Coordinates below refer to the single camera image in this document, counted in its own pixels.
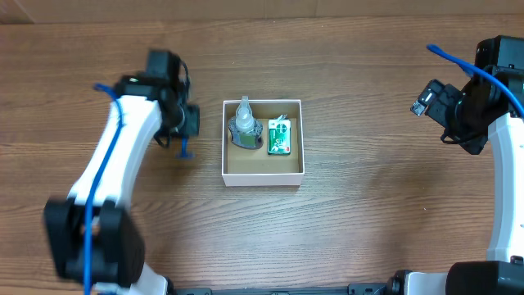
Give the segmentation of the blue disposable razor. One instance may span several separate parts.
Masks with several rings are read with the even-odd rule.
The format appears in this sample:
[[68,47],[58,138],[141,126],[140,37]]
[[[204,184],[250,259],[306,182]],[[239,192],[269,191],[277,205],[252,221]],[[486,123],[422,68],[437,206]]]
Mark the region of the blue disposable razor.
[[188,138],[182,138],[181,139],[181,149],[180,151],[175,155],[178,159],[192,159],[194,157],[194,154],[192,152],[188,151]]

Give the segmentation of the clear pump soap bottle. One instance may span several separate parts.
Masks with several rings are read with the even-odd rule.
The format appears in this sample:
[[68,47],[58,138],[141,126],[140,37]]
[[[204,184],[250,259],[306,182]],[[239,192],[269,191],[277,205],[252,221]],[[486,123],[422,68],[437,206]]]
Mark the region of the clear pump soap bottle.
[[253,116],[249,97],[243,96],[235,115],[228,120],[228,129],[234,145],[255,150],[263,146],[264,126]]

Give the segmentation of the green soap pack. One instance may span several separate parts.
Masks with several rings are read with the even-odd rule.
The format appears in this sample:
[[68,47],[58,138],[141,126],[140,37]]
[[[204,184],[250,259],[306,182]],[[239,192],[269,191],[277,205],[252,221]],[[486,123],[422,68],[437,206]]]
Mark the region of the green soap pack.
[[291,154],[291,121],[280,115],[268,121],[268,154],[287,156]]

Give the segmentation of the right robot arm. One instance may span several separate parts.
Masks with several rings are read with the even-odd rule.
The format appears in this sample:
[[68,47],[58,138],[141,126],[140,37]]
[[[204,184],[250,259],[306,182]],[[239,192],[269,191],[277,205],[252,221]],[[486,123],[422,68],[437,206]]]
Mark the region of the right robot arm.
[[523,293],[523,95],[518,75],[473,78],[463,89],[434,79],[414,102],[414,114],[442,125],[442,141],[472,155],[492,147],[495,217],[485,261],[458,262],[445,273],[399,270],[380,294]]

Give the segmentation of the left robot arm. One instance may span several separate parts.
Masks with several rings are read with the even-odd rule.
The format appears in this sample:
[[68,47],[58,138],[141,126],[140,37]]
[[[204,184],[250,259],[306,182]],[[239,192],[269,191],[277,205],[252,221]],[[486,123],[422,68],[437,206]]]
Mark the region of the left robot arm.
[[83,174],[66,199],[50,198],[43,210],[56,275],[81,284],[86,294],[173,294],[172,281],[145,262],[145,242],[129,209],[150,141],[169,138],[172,112],[188,120],[191,80],[125,76],[111,87],[106,127]]

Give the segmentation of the white cardboard box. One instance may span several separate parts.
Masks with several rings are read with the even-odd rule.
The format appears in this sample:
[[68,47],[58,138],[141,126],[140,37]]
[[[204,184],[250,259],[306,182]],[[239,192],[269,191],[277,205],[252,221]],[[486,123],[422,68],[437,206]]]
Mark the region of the white cardboard box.
[[[263,147],[255,150],[234,145],[228,121],[238,100],[223,102],[221,172],[227,186],[299,186],[305,175],[302,105],[299,99],[251,100],[254,117],[264,125]],[[268,120],[286,115],[291,120],[291,153],[268,154]]]

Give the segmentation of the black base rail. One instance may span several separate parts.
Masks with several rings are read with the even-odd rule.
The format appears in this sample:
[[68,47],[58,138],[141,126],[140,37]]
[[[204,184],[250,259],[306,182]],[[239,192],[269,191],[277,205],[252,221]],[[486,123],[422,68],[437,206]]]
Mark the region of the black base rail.
[[308,288],[240,288],[213,290],[211,288],[176,288],[169,279],[168,295],[402,295],[404,288],[398,279],[387,283],[356,283],[345,287]]

